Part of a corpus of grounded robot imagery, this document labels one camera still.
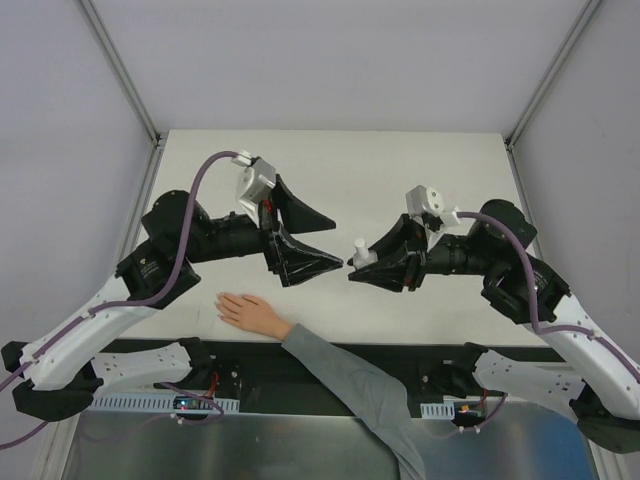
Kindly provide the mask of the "clear nail polish bottle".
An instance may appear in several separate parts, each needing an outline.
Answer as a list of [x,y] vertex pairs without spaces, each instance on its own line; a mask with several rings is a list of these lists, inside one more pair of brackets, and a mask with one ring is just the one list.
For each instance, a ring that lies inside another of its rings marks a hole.
[[363,238],[354,241],[355,253],[352,257],[352,265],[356,270],[367,267],[378,261],[378,255],[375,251],[368,248]]

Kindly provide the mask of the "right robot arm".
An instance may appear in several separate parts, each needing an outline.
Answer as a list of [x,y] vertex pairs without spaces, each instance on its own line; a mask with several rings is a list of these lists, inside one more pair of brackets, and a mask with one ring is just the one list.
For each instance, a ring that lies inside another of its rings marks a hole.
[[372,246],[355,243],[353,282],[414,291],[428,275],[479,276],[482,297],[508,320],[541,338],[571,368],[552,373],[488,347],[426,374],[442,395],[497,391],[554,411],[591,442],[617,454],[639,450],[639,365],[597,326],[568,283],[526,251],[537,231],[511,202],[487,201],[465,235],[447,234],[443,215],[419,207],[400,216]]

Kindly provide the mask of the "grey sleeved forearm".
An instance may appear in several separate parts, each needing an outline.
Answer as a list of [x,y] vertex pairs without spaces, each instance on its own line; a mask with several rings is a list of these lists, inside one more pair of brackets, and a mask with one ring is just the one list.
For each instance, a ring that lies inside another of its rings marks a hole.
[[297,324],[284,350],[329,389],[395,456],[402,479],[425,479],[406,387],[395,377]]

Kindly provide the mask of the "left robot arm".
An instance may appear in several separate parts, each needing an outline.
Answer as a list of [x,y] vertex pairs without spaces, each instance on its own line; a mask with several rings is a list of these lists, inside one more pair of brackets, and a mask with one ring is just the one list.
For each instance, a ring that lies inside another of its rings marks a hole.
[[131,387],[171,383],[191,389],[210,380],[203,341],[180,338],[155,350],[110,356],[104,348],[135,324],[175,302],[201,280],[194,267],[263,255],[282,286],[291,287],[342,267],[341,259],[296,240],[333,230],[334,220],[299,200],[281,178],[259,184],[241,175],[244,211],[212,219],[195,191],[161,195],[143,216],[144,242],[124,258],[95,297],[50,334],[1,349],[16,410],[45,421],[75,416],[92,402]]

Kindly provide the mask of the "person's hand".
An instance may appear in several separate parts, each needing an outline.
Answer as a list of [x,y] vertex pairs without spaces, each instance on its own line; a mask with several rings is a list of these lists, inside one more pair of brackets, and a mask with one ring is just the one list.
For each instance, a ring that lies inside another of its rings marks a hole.
[[270,304],[251,295],[219,293],[215,306],[220,320],[245,332],[282,342],[293,329]]

